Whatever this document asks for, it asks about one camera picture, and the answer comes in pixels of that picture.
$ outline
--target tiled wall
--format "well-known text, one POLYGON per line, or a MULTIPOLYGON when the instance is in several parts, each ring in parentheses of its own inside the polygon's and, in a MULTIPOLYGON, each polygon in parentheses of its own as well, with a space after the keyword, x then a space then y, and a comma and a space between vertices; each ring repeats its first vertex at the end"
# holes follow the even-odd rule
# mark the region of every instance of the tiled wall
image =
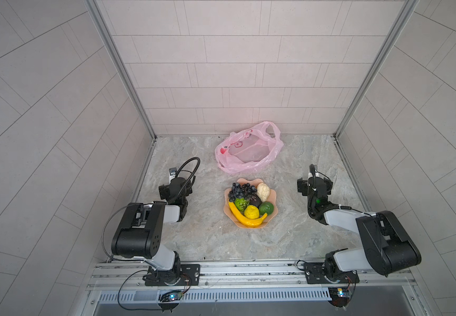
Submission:
POLYGON ((98 0, 159 135, 331 134, 402 1, 98 0))
POLYGON ((340 144, 371 207, 421 251, 434 315, 456 315, 456 0, 421 0, 340 144))
POLYGON ((0 315, 67 315, 150 142, 82 0, 0 0, 0 315))

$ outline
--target yellow banana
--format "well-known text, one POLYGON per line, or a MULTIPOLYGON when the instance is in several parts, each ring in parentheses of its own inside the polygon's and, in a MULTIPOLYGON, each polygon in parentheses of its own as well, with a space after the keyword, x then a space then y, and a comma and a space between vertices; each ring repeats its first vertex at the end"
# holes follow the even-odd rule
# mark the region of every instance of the yellow banana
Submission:
POLYGON ((229 205, 231 212, 233 213, 233 215, 235 215, 235 217, 238 219, 238 221, 247 227, 258 227, 259 225, 261 225, 263 220, 265 220, 265 218, 268 216, 268 214, 265 213, 262 217, 260 217, 258 219, 249 219, 249 218, 246 218, 245 216, 243 216, 238 211, 237 207, 235 206, 235 204, 233 202, 228 202, 228 205, 229 205))

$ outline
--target scalloped bowl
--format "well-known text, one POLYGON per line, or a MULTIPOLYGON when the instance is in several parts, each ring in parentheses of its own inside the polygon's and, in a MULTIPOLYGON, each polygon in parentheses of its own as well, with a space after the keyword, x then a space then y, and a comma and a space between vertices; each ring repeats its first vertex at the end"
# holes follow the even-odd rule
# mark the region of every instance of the scalloped bowl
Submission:
MULTIPOLYGON (((251 186, 258 186, 258 184, 262 183, 263 180, 261 179, 255 179, 255 180, 252 180, 252 181, 248 181, 246 179, 243 179, 243 178, 240 178, 237 180, 238 183, 240 183, 241 185, 243 185, 244 183, 247 183, 249 182, 251 186)), ((273 204, 273 213, 269 216, 267 216, 265 218, 265 220, 263 220, 263 222, 261 223, 261 225, 259 225, 258 227, 247 227, 245 225, 243 225, 242 223, 240 223, 238 221, 237 218, 235 218, 235 215, 233 215, 233 213, 231 212, 230 208, 229 208, 229 205, 228 205, 228 193, 230 192, 231 188, 229 189, 226 189, 224 191, 224 200, 225 200, 225 203, 224 203, 224 213, 233 221, 233 223, 235 223, 235 225, 237 225, 238 227, 240 228, 247 228, 247 229, 258 229, 258 228, 263 228, 266 226, 266 224, 268 224, 269 221, 272 220, 272 218, 274 218, 277 213, 279 212, 279 210, 277 209, 277 205, 275 204, 275 199, 277 197, 275 191, 273 189, 270 189, 270 195, 268 196, 268 199, 267 201, 272 203, 273 204)))

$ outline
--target bunch of grapes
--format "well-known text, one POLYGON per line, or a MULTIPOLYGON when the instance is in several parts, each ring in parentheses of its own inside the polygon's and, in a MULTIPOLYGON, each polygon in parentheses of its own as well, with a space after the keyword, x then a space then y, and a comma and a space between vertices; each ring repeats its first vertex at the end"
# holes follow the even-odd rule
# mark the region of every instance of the bunch of grapes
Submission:
POLYGON ((231 185, 231 191, 228 194, 228 200, 235 202, 236 199, 250 199, 253 194, 256 194, 256 187, 251 186, 249 183, 240 185, 240 183, 234 182, 231 185))

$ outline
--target pink plastic bag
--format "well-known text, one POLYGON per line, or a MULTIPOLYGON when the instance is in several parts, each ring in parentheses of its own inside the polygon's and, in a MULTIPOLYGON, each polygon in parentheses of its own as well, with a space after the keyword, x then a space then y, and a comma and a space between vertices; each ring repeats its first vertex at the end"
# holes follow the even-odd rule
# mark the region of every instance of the pink plastic bag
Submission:
POLYGON ((258 172, 274 161, 284 143, 280 130, 272 122, 262 122, 248 130, 231 132, 216 147, 217 165, 228 174, 258 172), (271 126, 275 137, 267 133, 271 126))

